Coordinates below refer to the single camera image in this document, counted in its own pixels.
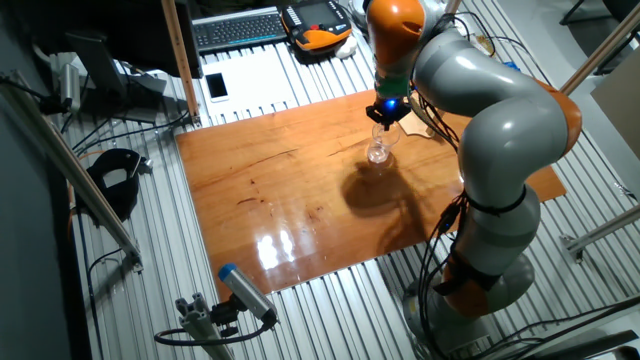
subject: wooden board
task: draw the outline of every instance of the wooden board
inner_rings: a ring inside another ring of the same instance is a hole
[[[442,141],[401,134],[393,163],[366,160],[372,91],[177,137],[214,274],[235,262],[279,290],[427,240],[462,189]],[[469,119],[447,114],[461,134]],[[528,183],[565,193],[553,170]],[[218,289],[225,299],[224,285]]]

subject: blue cap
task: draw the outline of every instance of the blue cap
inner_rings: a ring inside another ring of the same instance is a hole
[[[218,271],[218,277],[220,278],[220,280],[224,281],[224,279],[226,279],[227,276],[229,276],[229,274],[231,274],[231,272],[237,268],[238,267],[236,266],[236,264],[228,263],[220,268],[220,271]]]

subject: monitor stand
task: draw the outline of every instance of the monitor stand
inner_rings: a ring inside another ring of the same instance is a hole
[[[115,116],[155,122],[161,110],[166,81],[151,76],[120,74],[102,34],[76,31],[66,35],[95,84],[95,88],[85,90],[80,107],[83,113],[100,118]]]

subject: blue light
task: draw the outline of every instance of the blue light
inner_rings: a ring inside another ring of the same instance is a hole
[[[396,99],[389,99],[384,102],[384,108],[389,112],[393,111],[395,107],[396,107]]]

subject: keyboard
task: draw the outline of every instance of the keyboard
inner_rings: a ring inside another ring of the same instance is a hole
[[[200,53],[262,45],[287,38],[277,12],[211,19],[211,22],[194,22],[196,44]]]

